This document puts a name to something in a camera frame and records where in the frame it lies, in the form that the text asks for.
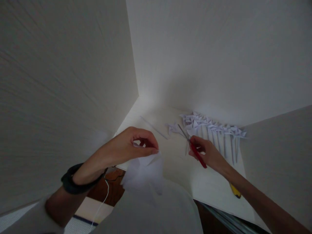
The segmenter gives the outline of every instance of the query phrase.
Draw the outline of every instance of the finger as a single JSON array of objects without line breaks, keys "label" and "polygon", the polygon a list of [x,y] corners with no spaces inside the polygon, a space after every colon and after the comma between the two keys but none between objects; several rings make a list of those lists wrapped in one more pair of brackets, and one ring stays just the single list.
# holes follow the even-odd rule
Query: finger
[{"label": "finger", "polygon": [[158,142],[154,134],[148,130],[136,128],[133,131],[133,140],[135,139],[144,139],[145,145],[159,149]]},{"label": "finger", "polygon": [[135,148],[136,157],[146,157],[157,153],[158,149],[152,147]]},{"label": "finger", "polygon": [[[194,157],[195,159],[197,159],[197,156],[195,155],[195,153],[192,151],[192,150],[190,150],[189,151],[189,153],[188,153],[190,156],[192,156],[192,157]],[[204,154],[202,154],[202,153],[198,153],[200,156],[201,156],[201,158],[205,158],[205,155]]]},{"label": "finger", "polygon": [[144,140],[140,140],[140,146],[144,146],[144,145],[145,145]]},{"label": "finger", "polygon": [[192,152],[193,152],[193,151],[190,151],[190,152],[188,153],[188,155],[189,155],[189,156],[192,156],[192,157],[195,158],[197,161],[199,161],[198,158],[195,156],[195,154],[192,154]]},{"label": "finger", "polygon": [[206,152],[205,148],[200,146],[200,145],[199,146],[195,146],[195,147],[196,147],[197,152]]},{"label": "finger", "polygon": [[198,136],[192,136],[190,141],[196,146],[204,146],[207,140],[204,140]]}]

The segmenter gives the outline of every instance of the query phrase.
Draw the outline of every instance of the scissors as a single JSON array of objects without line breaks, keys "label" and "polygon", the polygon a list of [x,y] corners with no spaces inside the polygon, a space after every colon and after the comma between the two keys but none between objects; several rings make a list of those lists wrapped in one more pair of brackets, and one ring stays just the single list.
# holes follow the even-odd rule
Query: scissors
[{"label": "scissors", "polygon": [[185,136],[185,138],[188,140],[189,145],[191,146],[192,151],[194,152],[195,156],[197,157],[197,159],[199,160],[199,162],[201,163],[201,165],[204,168],[207,168],[206,163],[204,163],[204,160],[202,159],[202,157],[199,155],[199,153],[197,152],[196,146],[189,140],[189,138],[186,136],[185,132],[182,130],[181,126],[178,124],[179,128],[181,129],[183,135]]}]

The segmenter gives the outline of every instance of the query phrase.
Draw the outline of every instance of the left hand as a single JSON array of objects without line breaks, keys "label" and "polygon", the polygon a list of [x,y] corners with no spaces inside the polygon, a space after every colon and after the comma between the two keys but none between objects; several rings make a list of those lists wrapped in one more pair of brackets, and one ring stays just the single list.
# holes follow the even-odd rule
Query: left hand
[{"label": "left hand", "polygon": [[[138,148],[133,142],[139,140]],[[79,170],[73,175],[73,181],[77,185],[91,183],[96,180],[107,167],[124,163],[133,158],[145,157],[158,153],[158,143],[152,132],[129,127],[112,140],[101,146]]]}]

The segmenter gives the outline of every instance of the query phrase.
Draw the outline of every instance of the wooden floor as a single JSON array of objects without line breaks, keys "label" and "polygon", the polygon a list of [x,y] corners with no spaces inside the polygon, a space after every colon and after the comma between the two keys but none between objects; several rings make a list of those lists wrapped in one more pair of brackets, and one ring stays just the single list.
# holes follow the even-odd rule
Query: wooden floor
[{"label": "wooden floor", "polygon": [[[122,177],[124,176],[125,171],[117,169],[116,171],[109,173],[105,176],[108,180],[115,180],[115,181],[108,181],[110,186],[108,197],[105,201],[106,204],[115,206],[119,199],[124,194],[124,189],[120,185]],[[100,182],[88,193],[88,197],[103,202],[107,195],[107,185],[102,178]],[[201,225],[203,228],[204,233],[211,233],[211,234],[230,234],[232,233],[229,231],[218,219],[216,219],[206,208],[204,208],[200,202],[195,201],[199,215],[201,218]]]}]

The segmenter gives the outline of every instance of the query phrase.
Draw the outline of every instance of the white fabric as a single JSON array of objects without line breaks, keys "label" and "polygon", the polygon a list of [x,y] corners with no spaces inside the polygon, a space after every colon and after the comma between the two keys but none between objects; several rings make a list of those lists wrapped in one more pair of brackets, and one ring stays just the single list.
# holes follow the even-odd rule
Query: white fabric
[{"label": "white fabric", "polygon": [[[46,213],[42,200],[3,233],[64,233]],[[156,206],[124,192],[112,213],[92,234],[102,233],[203,233],[192,197],[178,184],[164,180]]]}]

